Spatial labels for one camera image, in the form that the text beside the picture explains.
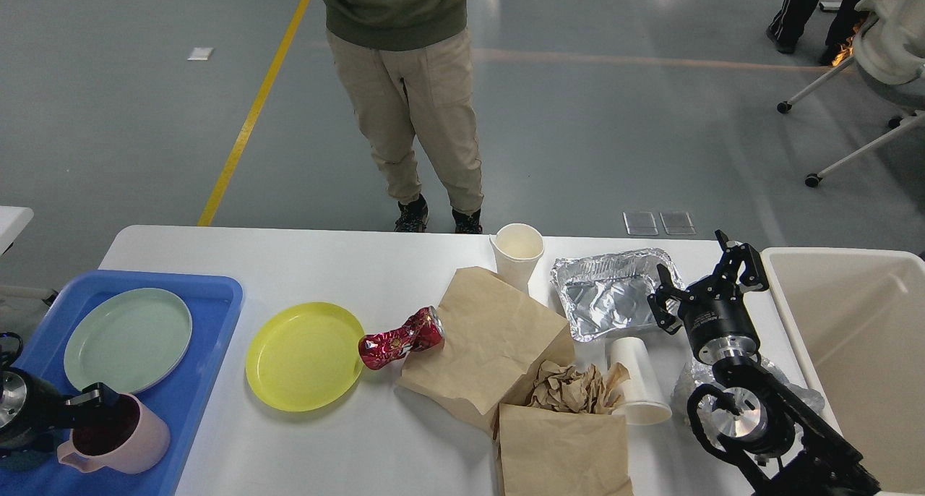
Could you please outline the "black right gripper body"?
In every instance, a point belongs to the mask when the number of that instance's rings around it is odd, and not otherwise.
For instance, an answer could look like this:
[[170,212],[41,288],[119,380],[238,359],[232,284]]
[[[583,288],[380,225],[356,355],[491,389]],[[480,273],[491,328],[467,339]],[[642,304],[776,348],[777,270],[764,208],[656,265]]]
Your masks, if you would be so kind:
[[694,358],[714,364],[733,356],[753,358],[760,338],[736,279],[700,279],[688,286],[693,295],[679,306],[679,316]]

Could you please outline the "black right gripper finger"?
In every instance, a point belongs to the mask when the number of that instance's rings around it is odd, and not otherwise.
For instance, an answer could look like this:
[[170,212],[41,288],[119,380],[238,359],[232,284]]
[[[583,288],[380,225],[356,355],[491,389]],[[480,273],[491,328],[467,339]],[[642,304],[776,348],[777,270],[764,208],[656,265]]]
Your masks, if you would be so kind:
[[669,335],[675,335],[683,327],[683,322],[677,315],[670,313],[668,302],[671,299],[677,302],[687,301],[687,291],[674,285],[673,276],[666,265],[658,263],[656,270],[660,284],[647,296],[647,303],[658,328]]
[[767,291],[770,285],[760,253],[749,243],[729,239],[723,230],[716,230],[715,236],[721,248],[721,259],[713,271],[717,282],[733,286],[740,294]]

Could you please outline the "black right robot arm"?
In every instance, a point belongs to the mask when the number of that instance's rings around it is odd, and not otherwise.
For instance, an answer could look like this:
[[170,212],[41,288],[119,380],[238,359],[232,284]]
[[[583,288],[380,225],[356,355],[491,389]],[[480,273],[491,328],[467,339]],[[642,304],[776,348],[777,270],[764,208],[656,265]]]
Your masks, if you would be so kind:
[[647,298],[658,327],[684,329],[693,357],[713,374],[685,401],[698,443],[735,466],[757,495],[877,494],[862,454],[761,364],[744,295],[766,291],[763,263],[750,244],[715,236],[721,259],[713,272],[679,288],[659,265],[660,283]]

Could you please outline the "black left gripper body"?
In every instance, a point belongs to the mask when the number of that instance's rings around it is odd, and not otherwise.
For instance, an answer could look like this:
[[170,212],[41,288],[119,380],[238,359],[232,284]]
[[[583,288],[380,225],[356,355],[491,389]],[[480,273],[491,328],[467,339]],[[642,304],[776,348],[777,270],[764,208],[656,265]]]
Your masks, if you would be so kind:
[[64,441],[61,411],[67,396],[19,368],[2,370],[1,450],[53,453]]

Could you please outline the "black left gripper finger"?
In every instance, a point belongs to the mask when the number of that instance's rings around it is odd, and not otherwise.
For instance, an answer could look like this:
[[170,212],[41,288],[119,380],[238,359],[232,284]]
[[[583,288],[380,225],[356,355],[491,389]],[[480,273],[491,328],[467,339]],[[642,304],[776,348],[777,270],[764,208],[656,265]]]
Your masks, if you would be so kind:
[[95,382],[83,388],[80,394],[66,398],[64,405],[69,410],[109,410],[118,404],[120,393],[103,382]]

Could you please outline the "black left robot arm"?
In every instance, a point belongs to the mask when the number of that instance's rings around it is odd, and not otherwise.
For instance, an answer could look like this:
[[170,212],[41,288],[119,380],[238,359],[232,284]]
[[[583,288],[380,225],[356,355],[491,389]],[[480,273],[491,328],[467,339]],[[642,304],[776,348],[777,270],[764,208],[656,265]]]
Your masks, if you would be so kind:
[[61,430],[108,426],[118,420],[120,395],[103,383],[66,396],[43,378],[14,367],[23,349],[16,333],[2,334],[2,460],[55,452]]

